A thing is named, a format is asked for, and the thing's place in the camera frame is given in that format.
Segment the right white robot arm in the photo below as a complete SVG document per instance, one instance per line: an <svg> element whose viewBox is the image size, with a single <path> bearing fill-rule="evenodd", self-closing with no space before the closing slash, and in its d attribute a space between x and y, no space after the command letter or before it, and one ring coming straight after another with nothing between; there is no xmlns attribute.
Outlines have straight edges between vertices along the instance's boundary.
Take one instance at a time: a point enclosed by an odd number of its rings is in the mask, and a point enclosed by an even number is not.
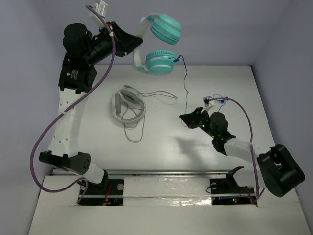
<svg viewBox="0 0 313 235"><path fill-rule="evenodd" d="M229 132L228 121L220 112L209 114L203 107L198 107L191 113L180 115L180 119L188 128L200 128L208 134L217 152L252 164L254 176L241 174L227 178L225 185L230 192L251 186L265 188L273 195L283 197L305 181L303 170L284 145L262 147L239 139Z"/></svg>

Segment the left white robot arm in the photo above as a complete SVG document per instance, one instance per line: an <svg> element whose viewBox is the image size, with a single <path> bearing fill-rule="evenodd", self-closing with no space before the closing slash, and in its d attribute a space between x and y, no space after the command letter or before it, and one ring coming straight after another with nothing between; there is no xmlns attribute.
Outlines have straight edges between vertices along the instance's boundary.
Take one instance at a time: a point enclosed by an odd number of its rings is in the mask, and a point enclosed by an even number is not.
<svg viewBox="0 0 313 235"><path fill-rule="evenodd" d="M123 31L116 22L93 35L82 23L64 29L63 46L66 50L58 82L59 116L48 150L39 160L56 168L84 177L98 193L109 187L108 174L91 162L91 155L78 150L78 135L84 107L96 88L95 65L104 58L123 57L132 53L143 39Z"/></svg>

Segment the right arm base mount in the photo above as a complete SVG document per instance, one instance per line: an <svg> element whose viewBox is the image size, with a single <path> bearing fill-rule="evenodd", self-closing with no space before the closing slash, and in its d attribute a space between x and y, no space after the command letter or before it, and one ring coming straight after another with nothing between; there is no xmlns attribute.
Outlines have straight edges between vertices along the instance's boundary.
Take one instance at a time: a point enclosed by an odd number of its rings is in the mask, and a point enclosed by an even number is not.
<svg viewBox="0 0 313 235"><path fill-rule="evenodd" d="M213 206L217 205L256 205L253 188L240 187L234 179L234 174L244 168L239 166L229 171L224 178L212 178L206 189L212 198Z"/></svg>

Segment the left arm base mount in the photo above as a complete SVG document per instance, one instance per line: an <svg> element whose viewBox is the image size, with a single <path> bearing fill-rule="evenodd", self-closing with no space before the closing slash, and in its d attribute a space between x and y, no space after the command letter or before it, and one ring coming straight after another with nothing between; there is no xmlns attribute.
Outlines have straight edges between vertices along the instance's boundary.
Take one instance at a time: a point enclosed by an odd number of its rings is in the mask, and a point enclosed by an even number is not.
<svg viewBox="0 0 313 235"><path fill-rule="evenodd" d="M80 206L123 206L124 196L124 177L110 176L107 172L101 183L94 184L79 181L80 192L78 204Z"/></svg>

